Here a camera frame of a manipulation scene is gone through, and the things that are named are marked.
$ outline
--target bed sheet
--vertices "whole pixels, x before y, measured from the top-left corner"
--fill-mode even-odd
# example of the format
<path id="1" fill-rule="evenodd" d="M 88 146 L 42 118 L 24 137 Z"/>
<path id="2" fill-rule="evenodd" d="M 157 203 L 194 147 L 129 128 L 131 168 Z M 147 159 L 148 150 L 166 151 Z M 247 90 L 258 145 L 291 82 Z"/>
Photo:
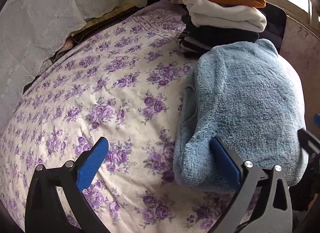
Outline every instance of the bed sheet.
<path id="1" fill-rule="evenodd" d="M 174 181 L 184 80 L 196 63 L 177 45 L 183 13 L 167 0 L 146 7 L 73 48 L 26 92 L 0 139 L 0 200 L 22 229 L 36 165 L 60 167 L 101 136 L 109 152 L 83 194 L 111 232 L 206 232 L 225 210 L 231 194 Z"/>

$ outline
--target bolt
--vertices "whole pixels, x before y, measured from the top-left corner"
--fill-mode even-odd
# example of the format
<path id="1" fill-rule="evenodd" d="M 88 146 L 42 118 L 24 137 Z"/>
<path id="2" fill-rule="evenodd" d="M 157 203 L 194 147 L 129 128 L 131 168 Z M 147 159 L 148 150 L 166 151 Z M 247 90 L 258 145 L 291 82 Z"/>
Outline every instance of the bolt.
<path id="1" fill-rule="evenodd" d="M 275 166 L 275 170 L 276 170 L 276 171 L 282 171 L 282 168 L 281 168 L 280 165 L 276 165 L 276 166 Z"/>
<path id="2" fill-rule="evenodd" d="M 253 167 L 253 163 L 252 163 L 251 161 L 249 161 L 249 160 L 246 160 L 246 161 L 244 162 L 244 165 L 245 165 L 246 167 L 248 167 L 248 168 L 252 168 L 252 167 Z"/>
<path id="3" fill-rule="evenodd" d="M 37 167 L 36 167 L 37 171 L 41 171 L 42 169 L 43 169 L 43 165 L 42 164 L 37 165 Z"/>
<path id="4" fill-rule="evenodd" d="M 65 164 L 65 166 L 66 166 L 67 168 L 71 168 L 71 167 L 73 166 L 73 161 L 71 161 L 71 160 L 67 161 L 66 164 Z"/>

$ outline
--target yellow wooden edge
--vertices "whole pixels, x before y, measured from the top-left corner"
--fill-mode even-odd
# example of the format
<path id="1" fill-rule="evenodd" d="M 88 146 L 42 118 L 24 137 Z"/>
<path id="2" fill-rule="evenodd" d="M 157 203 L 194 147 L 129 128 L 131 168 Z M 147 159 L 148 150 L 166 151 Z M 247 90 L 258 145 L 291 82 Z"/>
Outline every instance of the yellow wooden edge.
<path id="1" fill-rule="evenodd" d="M 104 20 L 108 20 L 110 18 L 113 18 L 114 16 L 116 16 L 116 15 L 120 14 L 121 12 L 124 12 L 125 10 L 128 10 L 132 7 L 134 7 L 134 5 L 127 3 L 127 4 L 124 4 L 123 6 L 115 8 L 113 11 L 110 11 L 110 12 L 103 14 L 99 18 L 91 19 L 90 21 L 87 22 L 87 24 L 82 29 L 72 32 L 71 36 L 73 37 L 74 35 L 86 30 L 87 28 L 89 28 L 93 25 L 96 25 Z"/>

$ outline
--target blue blanket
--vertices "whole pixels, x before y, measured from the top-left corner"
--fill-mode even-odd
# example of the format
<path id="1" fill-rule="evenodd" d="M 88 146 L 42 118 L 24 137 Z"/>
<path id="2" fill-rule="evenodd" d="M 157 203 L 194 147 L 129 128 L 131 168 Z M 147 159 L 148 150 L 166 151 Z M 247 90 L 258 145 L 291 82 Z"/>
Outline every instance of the blue blanket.
<path id="1" fill-rule="evenodd" d="M 269 40 L 214 47 L 186 78 L 175 179 L 200 190 L 231 191 L 209 150 L 217 135 L 243 160 L 263 168 L 282 166 L 293 186 L 308 163 L 297 136 L 303 127 L 304 109 Z"/>

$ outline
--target stack of folded clothes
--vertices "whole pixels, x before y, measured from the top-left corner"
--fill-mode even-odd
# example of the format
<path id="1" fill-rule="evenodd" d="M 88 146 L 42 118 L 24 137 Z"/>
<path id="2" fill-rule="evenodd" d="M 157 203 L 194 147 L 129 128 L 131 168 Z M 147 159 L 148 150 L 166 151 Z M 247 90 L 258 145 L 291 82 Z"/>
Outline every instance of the stack of folded clothes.
<path id="1" fill-rule="evenodd" d="M 265 0 L 183 0 L 188 13 L 178 43 L 187 58 L 200 58 L 214 46 L 237 41 L 256 42 L 267 19 L 257 8 Z"/>

